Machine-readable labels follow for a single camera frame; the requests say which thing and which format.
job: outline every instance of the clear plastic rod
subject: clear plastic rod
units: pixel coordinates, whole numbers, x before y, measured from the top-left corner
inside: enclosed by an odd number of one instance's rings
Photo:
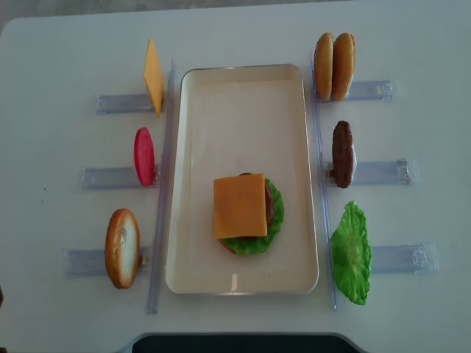
[[[149,188],[158,185],[159,171],[155,166],[155,180]],[[145,188],[141,185],[134,168],[86,168],[81,176],[82,188],[86,190]]]
[[[147,94],[121,94],[99,96],[96,100],[96,114],[153,112],[154,106]]]
[[[418,274],[438,270],[433,243],[372,247],[373,274]]]
[[[141,248],[138,272],[148,267],[151,249]],[[106,275],[104,250],[64,250],[63,273],[66,276]]]
[[[332,162],[324,162],[329,186],[336,186]],[[419,181],[415,160],[391,160],[386,162],[359,162],[351,185],[409,185]]]
[[[312,115],[314,116],[314,132],[316,139],[316,150],[317,150],[317,175],[319,183],[319,193],[321,197],[321,214],[322,214],[322,226],[324,231],[324,240],[325,240],[325,266],[327,268],[327,286],[330,295],[330,305],[333,310],[337,310],[337,294],[336,286],[333,281],[333,263],[332,263],[332,254],[330,253],[330,217],[329,217],[329,201],[327,197],[327,188],[326,184],[328,178],[324,172],[324,163],[322,162],[322,133],[321,133],[321,123],[320,123],[320,114],[319,114],[319,101],[316,95],[316,83],[314,81],[314,53],[311,52],[310,55],[310,64],[311,64],[311,78],[312,78]]]
[[[167,92],[167,111],[166,111],[166,126],[165,126],[165,140],[163,142],[162,153],[162,167],[160,174],[159,186],[159,201],[157,205],[157,225],[155,226],[154,246],[152,248],[152,268],[149,283],[149,295],[147,296],[147,313],[157,313],[158,300],[160,295],[160,282],[162,271],[160,264],[162,263],[162,238],[166,228],[166,218],[168,212],[168,198],[170,197],[169,188],[172,184],[171,175],[174,163],[171,161],[172,138],[171,134],[174,129],[174,102],[173,92],[175,83],[175,64],[171,61],[171,70],[169,74],[169,90]]]
[[[379,81],[353,81],[344,101],[388,101],[397,96],[397,84],[388,79]]]

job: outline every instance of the gray floor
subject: gray floor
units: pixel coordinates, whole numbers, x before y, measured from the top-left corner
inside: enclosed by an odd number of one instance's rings
[[[125,13],[132,11],[293,4],[301,2],[315,2],[315,0],[0,0],[0,31],[8,21],[20,17]]]

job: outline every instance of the tomato slice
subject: tomato slice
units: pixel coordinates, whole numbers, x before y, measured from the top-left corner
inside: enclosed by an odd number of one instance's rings
[[[154,144],[146,127],[141,127],[135,134],[134,165],[141,185],[151,186],[155,178]]]

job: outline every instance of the bottom bun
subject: bottom bun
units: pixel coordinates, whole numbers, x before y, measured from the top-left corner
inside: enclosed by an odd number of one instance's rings
[[[118,289],[131,287],[139,264],[139,227],[128,209],[116,210],[106,234],[105,267]]]
[[[236,254],[235,251],[233,251],[229,246],[227,246],[226,244],[223,243],[222,240],[219,241],[219,243],[226,248],[226,250],[229,250],[229,252],[231,252],[232,254]]]

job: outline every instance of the hamburger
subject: hamburger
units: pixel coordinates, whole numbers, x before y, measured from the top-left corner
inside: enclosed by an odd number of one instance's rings
[[[265,252],[280,231],[280,191],[264,174],[215,179],[213,236],[237,255]]]

